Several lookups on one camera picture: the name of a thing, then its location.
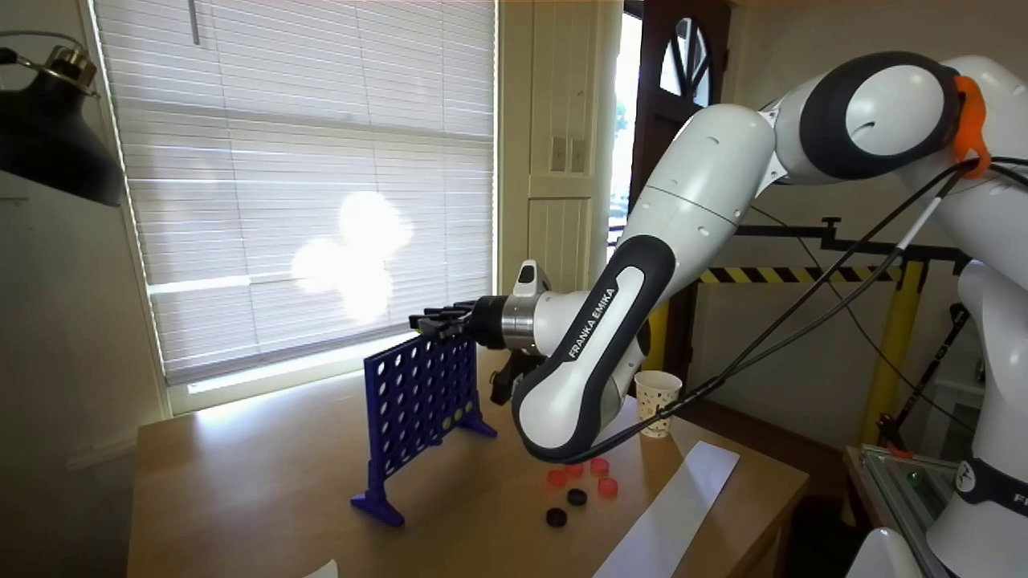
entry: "yellow and black tape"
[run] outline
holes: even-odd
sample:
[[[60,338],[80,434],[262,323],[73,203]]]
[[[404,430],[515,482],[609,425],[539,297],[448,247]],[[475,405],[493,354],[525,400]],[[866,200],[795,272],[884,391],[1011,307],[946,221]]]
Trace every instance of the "yellow and black tape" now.
[[[719,282],[736,282],[736,286],[784,286],[784,282],[815,282],[824,279],[824,268],[711,268],[702,272],[702,282],[719,286]],[[833,272],[833,282],[866,282],[876,278],[876,268],[839,268]]]

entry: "sunlight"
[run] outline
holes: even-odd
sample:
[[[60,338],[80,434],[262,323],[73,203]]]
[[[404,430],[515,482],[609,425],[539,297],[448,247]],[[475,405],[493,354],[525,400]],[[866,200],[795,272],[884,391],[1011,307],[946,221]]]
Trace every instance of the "sunlight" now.
[[[410,221],[378,193],[349,193],[339,212],[339,239],[313,239],[291,255],[301,294],[339,294],[343,318],[371,325],[388,312],[388,260],[413,240]]]

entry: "white panel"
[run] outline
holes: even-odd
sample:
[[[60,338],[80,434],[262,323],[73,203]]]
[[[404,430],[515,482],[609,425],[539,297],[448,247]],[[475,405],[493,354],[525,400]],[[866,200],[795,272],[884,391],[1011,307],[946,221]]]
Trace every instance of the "white panel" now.
[[[562,288],[604,260],[620,4],[503,4],[500,272],[534,256]]]
[[[586,288],[592,200],[531,200],[531,255],[546,264],[552,288]]]

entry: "cable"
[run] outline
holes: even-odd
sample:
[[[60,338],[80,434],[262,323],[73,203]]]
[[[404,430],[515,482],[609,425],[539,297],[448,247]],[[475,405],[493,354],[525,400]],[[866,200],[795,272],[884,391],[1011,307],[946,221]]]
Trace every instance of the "cable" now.
[[[778,221],[781,227],[795,227],[784,220],[771,217],[769,210],[757,210],[757,217],[765,217],[769,221]],[[815,255],[808,247],[803,239],[798,239],[798,245],[803,247],[803,255],[811,256],[811,264],[824,268],[815,260]],[[856,331],[865,338],[865,344],[876,354],[881,363],[890,367],[890,372],[914,391],[917,403],[924,403],[930,407],[936,407],[937,414],[946,414],[948,420],[955,420],[965,430],[975,430],[971,425],[965,425],[955,412],[941,407],[933,397],[924,397],[908,377],[902,377],[902,370],[873,344],[873,338],[866,334],[866,328],[861,325],[861,318],[856,314],[856,309],[846,309],[849,323],[856,325]]]
[[[856,247],[849,247],[849,252],[833,264],[833,269],[827,269],[784,314],[778,314],[722,372],[704,378],[696,389],[684,389],[672,405],[666,405],[661,412],[657,412],[651,419],[646,419],[646,420],[638,420],[638,425],[633,425],[633,428],[622,428],[622,430],[599,440],[592,451],[586,451],[583,455],[573,455],[569,464],[586,464],[586,461],[592,461],[592,455],[601,455],[601,453],[627,444],[627,440],[635,438],[643,428],[650,428],[650,425],[657,425],[657,420],[666,420],[666,419],[684,412],[684,407],[690,407],[693,403],[702,403],[702,400],[707,400],[711,391],[717,391],[719,385],[725,385],[736,372],[742,372],[742,370],[769,359],[771,354],[778,354],[778,350],[789,348],[795,340],[800,340],[800,338],[814,334],[815,328],[824,328],[829,318],[835,318],[843,309],[849,309],[857,297],[865,297],[865,294],[876,282],[876,278],[881,278],[884,269],[894,268],[894,260],[902,255],[899,245],[895,245],[895,252],[884,260],[881,272],[876,272],[873,279],[866,279],[865,286],[857,286],[849,298],[843,298],[829,314],[815,318],[815,323],[808,325],[803,331],[778,340],[773,348],[754,354],[798,309],[803,309],[803,307],[814,298],[814,294],[819,294],[819,288],[833,279],[835,269],[843,269],[843,268],[856,256],[856,252],[857,252],[861,245],[866,245],[866,240],[872,240],[876,231],[884,231],[895,217],[902,217],[914,203],[918,203],[924,193],[933,193],[941,181],[946,181],[946,189],[937,193],[937,200],[948,196],[971,169],[975,169],[975,161],[950,164],[948,171],[941,171],[937,177],[933,177],[924,187],[918,187],[905,203],[899,203],[890,217],[884,217]]]
[[[1008,171],[1008,169],[991,169],[993,173],[1002,173],[1002,177],[1008,177],[1008,181],[1014,181],[1022,189],[1028,189],[1028,177],[1026,173],[1014,173],[1014,171]]]
[[[64,35],[64,34],[47,34],[47,29],[0,29],[0,38],[10,38],[10,35],[34,35],[34,38],[64,38],[70,42],[73,48],[86,51],[86,45],[73,35]]]
[[[905,448],[905,444],[902,444],[902,425],[905,425],[905,419],[914,414],[917,403],[921,403],[918,391],[924,391],[924,389],[933,385],[941,359],[950,354],[950,348],[957,344],[957,338],[961,338],[961,331],[965,331],[968,323],[971,323],[971,312],[968,312],[965,307],[950,307],[950,331],[946,334],[946,340],[937,344],[936,358],[930,359],[930,367],[924,367],[924,372],[921,372],[921,378],[918,378],[918,385],[917,385],[917,397],[908,397],[895,414],[884,414],[884,419],[876,420],[876,438],[881,438],[881,440],[887,440],[887,444],[894,444],[894,448],[899,448],[899,451]]]
[[[1028,159],[993,159],[993,169],[995,169],[995,164],[1028,169]]]

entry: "white paper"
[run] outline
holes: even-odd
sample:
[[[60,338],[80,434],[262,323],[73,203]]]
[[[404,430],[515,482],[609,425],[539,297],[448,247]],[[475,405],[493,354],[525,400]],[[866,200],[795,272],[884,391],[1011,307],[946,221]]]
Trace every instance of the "white paper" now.
[[[672,438],[684,451],[681,428],[672,428]],[[739,453],[704,440],[693,444],[657,502],[604,558],[599,578],[676,575],[736,464]]]
[[[333,558],[328,558],[328,565],[314,570],[314,575],[310,578],[341,578],[341,570],[333,565]]]

